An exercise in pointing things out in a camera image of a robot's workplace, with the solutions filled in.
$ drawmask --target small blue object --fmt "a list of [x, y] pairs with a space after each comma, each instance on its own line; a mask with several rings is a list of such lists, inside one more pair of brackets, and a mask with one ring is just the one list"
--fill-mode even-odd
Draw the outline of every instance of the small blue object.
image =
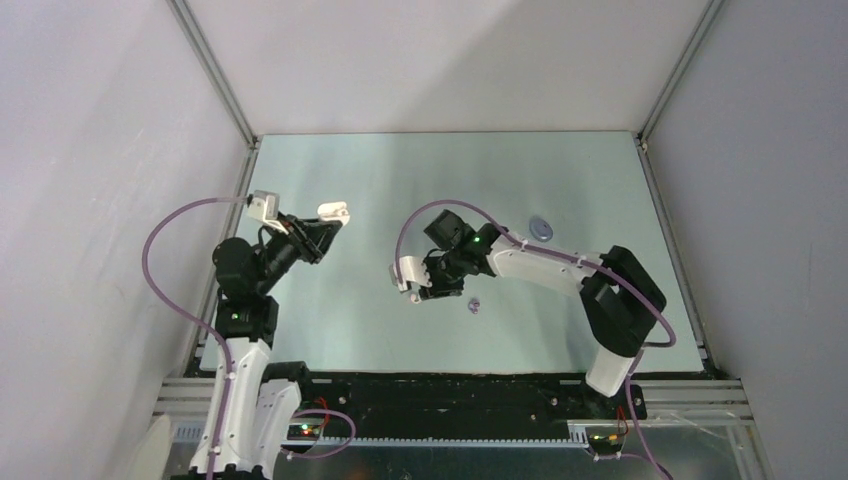
[[533, 238], [544, 243], [553, 238], [554, 229], [542, 217], [533, 216], [530, 219], [530, 235], [533, 235]]

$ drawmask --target gray wall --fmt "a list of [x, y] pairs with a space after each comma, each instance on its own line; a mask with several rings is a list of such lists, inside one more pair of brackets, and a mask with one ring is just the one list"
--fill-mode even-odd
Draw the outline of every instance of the gray wall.
[[728, 2], [649, 144], [777, 478], [845, 478], [848, 2]]
[[[2, 478], [125, 479], [186, 322], [144, 283], [246, 148], [166, 2], [0, 2]], [[198, 307], [224, 207], [151, 271]]]

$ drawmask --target white wall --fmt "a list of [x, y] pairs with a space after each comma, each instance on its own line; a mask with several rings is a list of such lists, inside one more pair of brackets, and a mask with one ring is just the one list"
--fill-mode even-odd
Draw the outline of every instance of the white wall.
[[259, 133], [641, 128], [706, 0], [193, 1]]
[[845, 478], [848, 3], [728, 2], [649, 141], [778, 479]]
[[[144, 284], [150, 229], [231, 194], [245, 148], [167, 3], [0, 4], [0, 469], [123, 478], [187, 332]], [[152, 270], [195, 309], [223, 207]]]

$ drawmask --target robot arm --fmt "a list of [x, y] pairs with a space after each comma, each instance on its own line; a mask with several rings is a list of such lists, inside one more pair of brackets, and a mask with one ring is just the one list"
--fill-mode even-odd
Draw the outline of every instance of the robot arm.
[[[233, 373], [228, 386], [219, 346], [206, 427], [190, 473], [181, 480], [206, 478], [210, 455], [215, 456], [216, 480], [274, 477], [280, 445], [301, 404], [299, 381], [305, 380], [306, 367], [302, 362], [270, 363], [279, 306], [268, 292], [298, 260], [319, 263], [350, 219], [344, 202], [325, 203], [318, 207], [318, 218], [303, 220], [279, 213], [276, 194], [257, 191], [249, 200], [247, 215], [262, 223], [260, 243], [229, 238], [212, 256], [220, 285], [215, 329], [226, 339]], [[262, 232], [270, 236], [267, 243]], [[224, 395], [227, 408], [216, 432]], [[216, 434], [220, 445], [214, 442]]]
[[[586, 383], [607, 397], [615, 395], [624, 382], [645, 338], [653, 328], [654, 316], [625, 289], [583, 265], [566, 263], [543, 253], [529, 251], [526, 239], [514, 235], [521, 245], [503, 238], [492, 224], [478, 231], [450, 210], [443, 211], [425, 230], [439, 256], [402, 257], [400, 278], [394, 265], [390, 273], [401, 292], [419, 285], [410, 295], [413, 303], [459, 296], [467, 275], [518, 278], [565, 295], [580, 298], [598, 352], [586, 374]], [[660, 311], [666, 300], [633, 254], [615, 246], [606, 254], [580, 256], [613, 270], [642, 292]]]

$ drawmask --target light blue table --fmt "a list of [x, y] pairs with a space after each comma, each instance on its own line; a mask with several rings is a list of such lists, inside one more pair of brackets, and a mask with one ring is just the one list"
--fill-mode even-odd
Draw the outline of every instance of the light blue table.
[[[468, 277], [466, 294], [412, 305], [389, 281], [398, 231], [443, 198], [471, 202], [518, 233], [541, 215], [548, 245], [632, 250], [665, 292], [674, 348], [652, 349], [640, 371], [700, 371], [701, 359], [633, 140], [627, 132], [265, 136], [250, 191], [278, 192], [280, 209], [314, 216], [348, 202], [351, 221], [318, 266], [297, 264], [272, 291], [280, 304], [274, 360], [313, 370], [466, 373], [580, 372], [593, 359], [579, 299], [518, 280]], [[430, 248], [413, 225], [403, 252]], [[475, 228], [476, 214], [454, 209]], [[256, 241], [259, 224], [238, 235]], [[480, 299], [478, 315], [466, 306]], [[649, 339], [666, 338], [657, 326]], [[217, 361], [207, 348], [202, 366]]]

